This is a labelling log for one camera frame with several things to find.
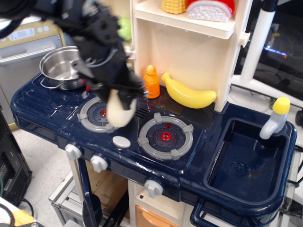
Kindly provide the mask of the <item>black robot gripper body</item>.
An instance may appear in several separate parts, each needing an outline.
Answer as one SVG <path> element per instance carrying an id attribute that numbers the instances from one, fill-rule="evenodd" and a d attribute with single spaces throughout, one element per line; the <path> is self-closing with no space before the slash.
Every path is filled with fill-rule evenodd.
<path id="1" fill-rule="evenodd" d="M 128 59 L 118 35 L 120 26 L 73 26 L 72 40 L 83 61 L 80 74 L 89 82 L 110 84 L 112 89 L 142 89 L 144 82 L 128 69 Z"/>

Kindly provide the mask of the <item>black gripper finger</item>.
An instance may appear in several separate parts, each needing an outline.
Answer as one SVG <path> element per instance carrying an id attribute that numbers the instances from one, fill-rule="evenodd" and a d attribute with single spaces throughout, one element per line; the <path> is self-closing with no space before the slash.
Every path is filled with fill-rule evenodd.
<path id="1" fill-rule="evenodd" d="M 118 97 L 124 110 L 136 110 L 137 98 L 142 96 L 142 89 L 126 89 L 118 91 Z"/>
<path id="2" fill-rule="evenodd" d="M 101 82 L 89 82 L 89 88 L 91 92 L 95 94 L 102 102 L 107 103 L 109 99 L 110 90 L 113 88 L 113 86 Z"/>

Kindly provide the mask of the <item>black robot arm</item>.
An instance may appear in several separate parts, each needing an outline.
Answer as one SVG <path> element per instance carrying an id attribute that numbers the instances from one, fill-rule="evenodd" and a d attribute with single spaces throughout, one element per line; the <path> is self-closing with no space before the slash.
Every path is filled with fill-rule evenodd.
<path id="1" fill-rule="evenodd" d="M 30 15 L 53 21 L 72 38 L 80 54 L 73 66 L 103 101 L 114 89 L 122 107 L 130 110 L 131 102 L 145 95 L 144 82 L 126 65 L 118 19 L 107 6 L 95 0 L 2 0 L 0 16 L 11 22 L 0 31 L 1 38 Z"/>

